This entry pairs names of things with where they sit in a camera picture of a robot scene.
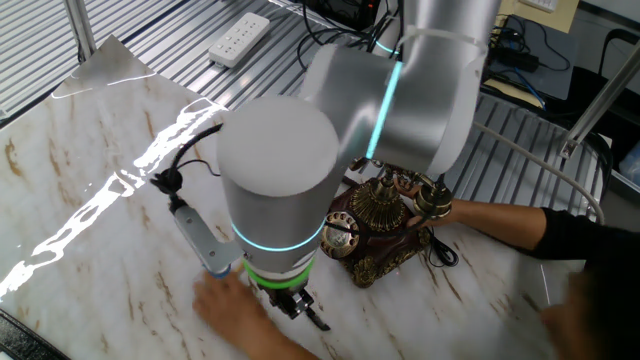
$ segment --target blue cable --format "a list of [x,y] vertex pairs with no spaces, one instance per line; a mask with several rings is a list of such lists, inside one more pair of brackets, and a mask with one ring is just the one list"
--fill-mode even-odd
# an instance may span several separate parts
[[[509,46],[511,46],[511,48],[515,50],[515,47],[513,46],[513,41],[509,40]],[[516,75],[518,75],[518,78],[520,78],[520,82],[522,82],[524,84],[524,86],[526,86],[527,89],[529,89],[531,94],[533,94],[533,96],[535,96],[536,99],[538,99],[538,101],[540,101],[540,105],[542,105],[542,110],[547,111],[547,106],[544,104],[544,100],[542,100],[542,97],[533,88],[533,86],[529,85],[529,82],[527,81],[527,79],[525,79],[524,76],[522,76],[522,74],[520,74],[520,70],[515,66],[513,67],[513,70],[515,70]]]

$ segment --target electrical outlet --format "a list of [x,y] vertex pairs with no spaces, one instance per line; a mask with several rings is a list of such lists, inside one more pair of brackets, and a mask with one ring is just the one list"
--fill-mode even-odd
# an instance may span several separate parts
[[246,13],[209,48],[209,59],[234,67],[269,31],[269,19]]

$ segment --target white marble surface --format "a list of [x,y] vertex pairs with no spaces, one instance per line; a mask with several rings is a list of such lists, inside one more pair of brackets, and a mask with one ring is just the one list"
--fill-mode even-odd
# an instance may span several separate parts
[[[202,267],[148,184],[223,110],[112,38],[0,130],[0,308],[73,359],[243,358],[193,313]],[[215,164],[215,136],[196,149],[186,159]],[[220,181],[202,165],[182,173],[181,195],[219,238],[233,239]],[[457,267],[416,256],[366,290],[320,253],[308,290],[330,332],[257,295],[285,334],[322,359],[548,358],[521,294],[558,302],[566,273],[581,264],[541,263],[463,226],[436,235],[460,254]]]

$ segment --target green ring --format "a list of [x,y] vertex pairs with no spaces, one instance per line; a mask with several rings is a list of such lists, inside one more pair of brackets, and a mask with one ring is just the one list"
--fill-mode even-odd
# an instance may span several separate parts
[[309,264],[309,266],[307,266],[307,268],[304,269],[304,271],[302,273],[300,273],[300,275],[294,277],[291,280],[288,280],[288,281],[285,281],[285,282],[272,282],[272,281],[265,280],[265,279],[261,278],[260,276],[258,276],[258,274],[256,274],[255,272],[253,272],[253,270],[251,270],[251,268],[247,264],[247,261],[245,259],[242,259],[242,263],[244,264],[244,268],[245,268],[245,270],[247,270],[247,274],[249,274],[250,278],[255,280],[259,285],[262,285],[262,286],[264,286],[266,288],[274,289],[274,290],[290,288],[290,287],[296,286],[296,285],[302,283],[303,281],[307,280],[307,278],[309,277],[309,273],[311,272],[311,267],[313,266],[313,263],[315,261],[316,261],[316,258],[314,257],[311,260],[311,263]]

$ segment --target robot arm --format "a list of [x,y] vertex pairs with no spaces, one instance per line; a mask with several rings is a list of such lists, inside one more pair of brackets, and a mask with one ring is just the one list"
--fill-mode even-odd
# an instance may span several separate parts
[[[217,158],[242,251],[226,254],[244,252],[249,275],[291,318],[307,312],[313,319],[304,286],[326,211],[354,158],[441,174],[458,157],[498,5],[404,0],[406,62],[326,45],[299,99],[255,99],[228,117]],[[184,231],[186,220],[176,220],[196,252],[209,253]],[[209,270],[224,274],[221,264]]]

